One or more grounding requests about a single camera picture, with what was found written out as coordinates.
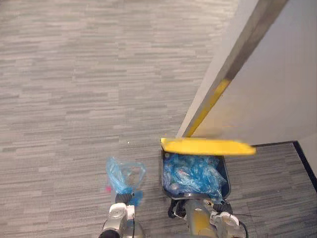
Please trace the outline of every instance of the white wall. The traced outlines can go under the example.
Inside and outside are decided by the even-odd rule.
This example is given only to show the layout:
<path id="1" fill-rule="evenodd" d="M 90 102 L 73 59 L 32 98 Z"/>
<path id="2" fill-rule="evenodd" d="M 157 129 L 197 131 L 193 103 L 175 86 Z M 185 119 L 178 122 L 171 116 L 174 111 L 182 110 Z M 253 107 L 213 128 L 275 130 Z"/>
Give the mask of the white wall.
<path id="1" fill-rule="evenodd" d="M 317 1 L 290 0 L 193 136 L 299 140 L 317 175 L 316 133 Z"/>

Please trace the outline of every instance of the gray carpet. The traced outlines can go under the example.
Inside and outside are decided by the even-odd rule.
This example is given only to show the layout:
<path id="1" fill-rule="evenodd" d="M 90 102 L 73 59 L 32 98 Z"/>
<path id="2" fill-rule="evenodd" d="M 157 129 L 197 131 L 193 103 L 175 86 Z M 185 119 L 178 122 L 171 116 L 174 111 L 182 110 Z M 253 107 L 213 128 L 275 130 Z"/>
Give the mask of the gray carpet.
<path id="1" fill-rule="evenodd" d="M 108 156 L 146 165 L 136 216 L 148 235 L 186 231 L 167 217 L 159 139 L 176 134 L 237 3 L 0 1 L 0 237 L 97 237 Z M 246 218 L 253 234 L 296 232 L 285 220 L 316 232 L 313 188 L 290 153 L 228 159 L 235 211 L 263 213 Z M 261 166 L 278 175 L 258 178 Z M 273 196 L 287 203 L 268 220 Z"/>

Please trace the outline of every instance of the yellow tape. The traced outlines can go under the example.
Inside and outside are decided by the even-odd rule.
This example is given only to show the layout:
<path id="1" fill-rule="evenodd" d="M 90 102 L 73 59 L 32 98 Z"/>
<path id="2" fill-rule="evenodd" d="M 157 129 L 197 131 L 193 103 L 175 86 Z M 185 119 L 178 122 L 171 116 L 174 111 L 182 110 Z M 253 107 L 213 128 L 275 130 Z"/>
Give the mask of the yellow tape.
<path id="1" fill-rule="evenodd" d="M 197 116 L 197 118 L 195 119 L 193 124 L 190 126 L 185 137 L 191 137 L 194 134 L 197 127 L 200 125 L 200 123 L 202 123 L 202 121 L 207 116 L 207 114 L 209 113 L 211 108 L 216 104 L 216 102 L 218 101 L 220 96 L 223 94 L 224 90 L 228 87 L 230 82 L 231 82 L 231 80 L 225 78 L 219 83 L 219 85 L 216 87 L 214 93 L 211 95 L 208 103 L 206 103 L 206 105 L 203 105 L 202 111 Z"/>

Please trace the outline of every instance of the blue plastic bag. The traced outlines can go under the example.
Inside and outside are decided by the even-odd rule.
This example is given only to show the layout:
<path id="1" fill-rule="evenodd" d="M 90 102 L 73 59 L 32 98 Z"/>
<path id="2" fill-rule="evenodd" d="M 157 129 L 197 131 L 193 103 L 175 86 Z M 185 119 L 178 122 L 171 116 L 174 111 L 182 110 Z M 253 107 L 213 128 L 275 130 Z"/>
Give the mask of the blue plastic bag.
<path id="1" fill-rule="evenodd" d="M 227 181 L 217 171 L 218 163 L 214 156 L 170 154 L 163 162 L 163 186 L 175 195 L 205 193 L 220 203 L 221 187 Z"/>
<path id="2" fill-rule="evenodd" d="M 136 184 L 128 184 L 128 177 L 132 174 L 132 168 L 139 168 L 139 179 Z M 142 182 L 142 179 L 146 173 L 146 169 L 143 163 L 117 163 L 114 157 L 107 160 L 106 171 L 108 174 L 111 187 L 115 190 L 116 194 L 133 194 L 129 205 L 139 205 L 142 200 L 142 191 L 136 189 Z"/>

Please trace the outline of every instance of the black cable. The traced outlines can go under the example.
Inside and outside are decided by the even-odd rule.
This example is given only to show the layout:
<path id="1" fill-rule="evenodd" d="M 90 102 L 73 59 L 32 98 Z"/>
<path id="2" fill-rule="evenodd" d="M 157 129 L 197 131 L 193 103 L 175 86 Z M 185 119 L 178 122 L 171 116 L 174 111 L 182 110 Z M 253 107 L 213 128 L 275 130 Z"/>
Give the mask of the black cable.
<path id="1" fill-rule="evenodd" d="M 104 222 L 103 226 L 101 227 L 101 231 L 103 231 L 103 230 L 104 230 L 104 226 L 105 226 L 106 222 L 107 222 L 107 219 L 105 220 L 105 222 Z"/>
<path id="2" fill-rule="evenodd" d="M 238 215 L 238 216 L 247 216 L 247 217 L 262 217 L 262 216 L 254 216 L 254 215 L 239 214 L 239 213 L 233 213 L 233 215 Z"/>
<path id="3" fill-rule="evenodd" d="M 243 226 L 244 230 L 246 231 L 246 238 L 249 238 L 249 233 L 248 233 L 248 229 L 247 229 L 246 225 L 243 222 L 239 221 L 239 225 L 240 224 Z"/>
<path id="4" fill-rule="evenodd" d="M 134 214 L 132 215 L 132 218 L 133 218 L 133 233 L 132 233 L 132 238 L 134 238 L 134 228 L 135 228 Z"/>

